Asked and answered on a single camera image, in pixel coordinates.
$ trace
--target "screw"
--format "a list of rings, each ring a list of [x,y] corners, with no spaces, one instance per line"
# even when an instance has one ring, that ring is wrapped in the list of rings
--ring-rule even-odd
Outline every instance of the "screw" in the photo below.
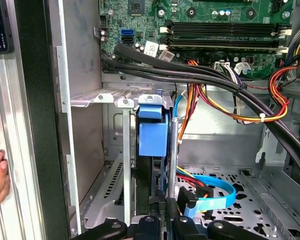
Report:
[[[146,222],[153,222],[154,219],[153,219],[152,217],[150,217],[150,216],[147,216],[147,217],[145,218],[145,221],[146,221]]]
[[[158,11],[158,16],[159,17],[163,17],[165,15],[165,11],[163,10],[163,9],[160,9],[159,11]]]
[[[290,12],[289,11],[285,11],[283,14],[282,14],[282,17],[284,19],[287,19],[288,17],[290,17]]]
[[[118,224],[118,223],[115,223],[115,224],[113,224],[111,227],[112,227],[113,229],[118,229],[118,228],[121,227],[121,225]]]
[[[215,226],[217,229],[223,229],[223,228],[224,228],[224,225],[223,225],[222,223],[220,223],[220,222],[216,222],[216,223],[214,224],[214,226]]]
[[[108,14],[110,16],[113,16],[115,14],[115,11],[113,9],[109,9]]]
[[[180,217],[179,220],[180,220],[181,222],[183,222],[183,223],[188,222],[188,218],[186,218],[186,217],[184,217],[184,216]]]

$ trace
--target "cable tie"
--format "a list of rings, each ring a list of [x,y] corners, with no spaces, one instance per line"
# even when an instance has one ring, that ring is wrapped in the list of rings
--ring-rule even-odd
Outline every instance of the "cable tie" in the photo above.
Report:
[[[265,121],[266,114],[262,112],[259,114],[259,117],[261,118],[260,123],[263,123]]]
[[[184,90],[184,91],[181,93],[181,96],[182,96],[184,99],[188,100],[188,93],[187,93],[187,90]]]

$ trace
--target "chip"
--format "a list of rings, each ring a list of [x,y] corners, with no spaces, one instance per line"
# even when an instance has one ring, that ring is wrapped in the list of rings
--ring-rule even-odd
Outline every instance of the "chip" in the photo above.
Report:
[[[150,32],[149,32],[149,37],[150,37],[150,38],[153,38],[154,36],[155,36],[155,32],[154,32],[154,31],[150,31]]]
[[[142,31],[138,31],[138,32],[136,33],[136,37],[137,37],[137,38],[143,38],[143,37],[144,37],[144,33],[143,33]]]

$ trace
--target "white wire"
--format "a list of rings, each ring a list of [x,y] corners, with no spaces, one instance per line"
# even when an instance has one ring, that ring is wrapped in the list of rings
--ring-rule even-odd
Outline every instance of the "white wire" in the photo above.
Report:
[[[239,84],[238,79],[234,73],[234,71],[227,65],[224,65],[224,68],[230,73],[230,78],[235,84]],[[235,97],[235,103],[236,103],[236,114],[241,115],[241,101],[240,98]]]

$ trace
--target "ram slot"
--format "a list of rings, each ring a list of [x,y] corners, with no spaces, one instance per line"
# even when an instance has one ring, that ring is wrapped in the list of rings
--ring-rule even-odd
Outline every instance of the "ram slot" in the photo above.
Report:
[[[201,49],[228,49],[236,52],[277,52],[279,41],[243,41],[243,40],[205,40],[189,38],[162,38],[161,43],[165,43],[169,49],[184,49],[200,51]]]
[[[281,26],[263,23],[204,23],[204,22],[172,22],[167,20],[167,33],[183,37],[274,37]]]

